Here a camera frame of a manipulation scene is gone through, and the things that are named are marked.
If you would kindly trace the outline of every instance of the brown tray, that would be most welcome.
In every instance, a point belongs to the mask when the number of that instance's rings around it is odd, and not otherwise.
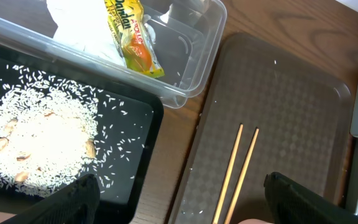
[[[244,124],[219,223],[255,127],[260,133],[231,223],[272,222],[264,179],[281,172],[330,202],[339,198],[352,113],[347,86],[247,34],[222,49],[170,223],[211,223],[239,124]]]

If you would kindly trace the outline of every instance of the black tray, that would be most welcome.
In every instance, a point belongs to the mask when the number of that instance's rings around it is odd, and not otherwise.
[[[99,98],[98,114],[104,115],[102,118],[96,118],[99,134],[95,137],[95,140],[102,139],[105,141],[105,145],[101,146],[101,143],[97,143],[96,147],[110,150],[110,146],[112,146],[113,152],[108,156],[103,168],[98,167],[98,171],[95,172],[92,168],[93,164],[85,165],[89,167],[89,172],[82,172],[81,176],[92,173],[103,177],[115,172],[116,175],[110,175],[111,180],[114,179],[114,185],[109,189],[102,187],[97,177],[99,187],[101,190],[105,190],[105,193],[101,194],[95,223],[105,223],[111,220],[114,220],[115,223],[129,223],[135,214],[155,140],[162,122],[163,106],[161,101],[150,93],[112,82],[97,73],[87,73],[59,61],[54,63],[46,62],[1,46],[0,79],[2,79],[2,82],[0,82],[0,96],[5,93],[5,90],[2,89],[2,83],[21,84],[18,79],[18,76],[20,76],[19,71],[11,69],[14,65],[29,67],[30,74],[33,71],[37,73],[38,70],[41,70],[45,71],[47,75],[56,75],[55,80],[58,77],[67,78],[104,90],[102,93],[95,91]],[[107,107],[103,105],[103,101],[108,102],[106,94],[116,99],[116,101],[108,103]],[[122,108],[119,106],[121,100],[125,102]],[[123,108],[128,112],[125,116],[121,113]],[[106,126],[107,130],[111,132],[108,134],[109,139],[104,139],[101,134],[103,126]],[[135,141],[128,144],[128,138],[135,138]],[[126,140],[126,147],[123,151],[119,151],[116,144],[121,139]],[[105,151],[99,150],[97,157],[100,159],[104,153]],[[15,187],[8,190],[5,190],[5,188],[0,189],[0,212],[20,213],[42,200],[38,196],[32,197],[17,193],[14,191],[15,189]]]

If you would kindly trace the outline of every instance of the gray tray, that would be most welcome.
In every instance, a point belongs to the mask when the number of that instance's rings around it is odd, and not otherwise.
[[[347,86],[246,34],[219,57],[170,223],[211,223],[239,124],[244,130],[219,223],[223,223],[255,127],[254,153],[231,223],[272,222],[263,182],[273,171],[337,202],[352,113]]]

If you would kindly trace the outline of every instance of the chopsticks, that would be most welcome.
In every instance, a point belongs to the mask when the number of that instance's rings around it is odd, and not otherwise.
[[[243,124],[240,124],[240,128],[239,128],[239,130],[237,132],[236,141],[234,143],[234,147],[233,147],[233,150],[232,150],[232,153],[231,153],[231,156],[230,156],[229,165],[227,167],[226,175],[224,177],[224,182],[223,182],[221,194],[220,194],[219,200],[218,200],[218,206],[216,207],[216,210],[215,210],[213,224],[218,224],[218,221],[219,221],[219,216],[221,214],[224,198],[226,196],[227,187],[229,185],[231,172],[233,170],[234,160],[236,159],[236,154],[237,154],[237,150],[238,150],[238,147],[239,147],[239,142],[240,142],[240,138],[241,138],[241,134],[242,134],[242,128],[243,128]],[[233,195],[233,198],[231,200],[229,211],[227,212],[224,224],[229,224],[229,222],[231,220],[231,217],[232,217],[232,214],[233,214],[233,211],[234,211],[234,207],[236,206],[237,199],[238,199],[238,196],[239,196],[240,191],[241,191],[242,183],[243,183],[244,178],[245,178],[246,173],[247,173],[249,161],[250,161],[252,152],[254,151],[254,146],[255,146],[255,142],[256,142],[258,134],[259,134],[259,128],[256,128],[254,136],[252,137],[251,144],[250,144],[250,146],[248,148],[248,153],[247,153],[246,159],[244,161],[244,165],[242,166],[241,173],[240,173],[240,178],[239,178],[239,180],[237,182],[236,189],[234,191],[234,195]]]
[[[229,166],[227,167],[226,175],[224,176],[223,186],[222,186],[221,194],[220,194],[219,200],[218,200],[218,206],[216,207],[216,210],[215,210],[213,224],[218,224],[219,216],[221,215],[221,210],[222,210],[222,206],[223,206],[223,202],[224,202],[224,197],[226,196],[227,187],[229,185],[231,172],[233,170],[234,160],[236,159],[237,149],[239,147],[240,138],[241,138],[241,134],[242,134],[242,127],[243,126],[244,125],[240,124],[240,128],[239,128],[239,130],[237,132],[236,141],[234,142],[233,151],[231,152],[231,156],[230,156],[230,160],[229,160]]]
[[[252,152],[254,151],[254,146],[255,146],[255,142],[256,142],[256,139],[258,137],[258,134],[259,134],[259,128],[256,128],[255,133],[254,133],[254,137],[252,138],[251,145],[249,146],[249,149],[248,149],[248,152],[247,152],[246,160],[244,161],[244,165],[242,166],[241,173],[240,173],[240,178],[239,178],[239,180],[237,182],[236,189],[234,190],[234,195],[233,195],[233,198],[231,200],[229,211],[227,212],[227,215],[226,215],[226,219],[224,220],[224,224],[229,224],[230,223],[231,217],[233,215],[234,207],[236,206],[237,199],[239,198],[242,183],[244,181],[244,178],[246,177],[249,161],[251,160]]]

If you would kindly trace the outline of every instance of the plastic wrapper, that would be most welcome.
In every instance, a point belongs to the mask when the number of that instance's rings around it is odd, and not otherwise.
[[[110,31],[120,43],[128,68],[152,78],[164,76],[157,62],[139,0],[104,0]]]

